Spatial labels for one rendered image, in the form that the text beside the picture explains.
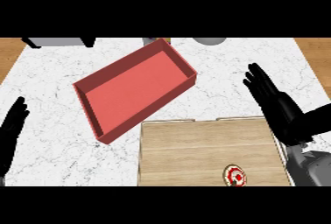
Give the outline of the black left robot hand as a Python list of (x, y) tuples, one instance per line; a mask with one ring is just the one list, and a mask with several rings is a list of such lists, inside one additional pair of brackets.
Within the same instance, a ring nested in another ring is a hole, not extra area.
[(0, 124), (0, 178), (6, 176), (10, 169), (16, 152), (16, 140), (28, 114), (25, 98), (19, 96), (7, 111), (4, 121)]

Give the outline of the grey appliance with black feet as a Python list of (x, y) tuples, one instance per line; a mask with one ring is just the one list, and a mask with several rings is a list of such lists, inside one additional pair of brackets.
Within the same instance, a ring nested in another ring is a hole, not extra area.
[(43, 46), (84, 46), (91, 47), (94, 45), (94, 38), (20, 38), (20, 40), (34, 49)]

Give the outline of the pale wooden tray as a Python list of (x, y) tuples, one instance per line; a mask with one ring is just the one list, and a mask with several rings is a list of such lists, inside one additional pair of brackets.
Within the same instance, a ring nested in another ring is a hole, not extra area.
[(224, 186), (227, 165), (248, 186), (289, 186), (283, 152), (260, 117), (140, 124), (140, 186)]

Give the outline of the red open box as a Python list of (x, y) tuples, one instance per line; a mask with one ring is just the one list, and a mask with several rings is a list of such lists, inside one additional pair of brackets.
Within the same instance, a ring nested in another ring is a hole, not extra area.
[(109, 144), (195, 85), (196, 71), (161, 38), (74, 83), (96, 139)]

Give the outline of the red and white cupcake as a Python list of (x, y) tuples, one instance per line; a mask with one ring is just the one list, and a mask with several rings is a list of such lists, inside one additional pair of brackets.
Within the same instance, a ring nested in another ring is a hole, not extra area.
[(246, 176), (243, 169), (236, 164), (229, 164), (221, 173), (223, 182), (227, 186), (245, 186)]

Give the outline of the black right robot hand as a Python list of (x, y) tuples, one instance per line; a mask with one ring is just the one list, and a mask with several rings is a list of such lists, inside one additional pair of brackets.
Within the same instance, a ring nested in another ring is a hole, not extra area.
[(331, 131), (331, 103), (304, 113), (255, 63), (248, 65), (242, 84), (261, 108), (273, 135), (286, 146), (309, 143), (311, 136)]

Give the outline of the grey round object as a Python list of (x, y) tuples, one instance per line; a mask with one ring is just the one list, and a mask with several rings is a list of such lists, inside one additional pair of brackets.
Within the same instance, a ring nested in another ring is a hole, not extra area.
[(215, 46), (224, 41), (224, 38), (195, 38), (193, 40), (205, 46)]

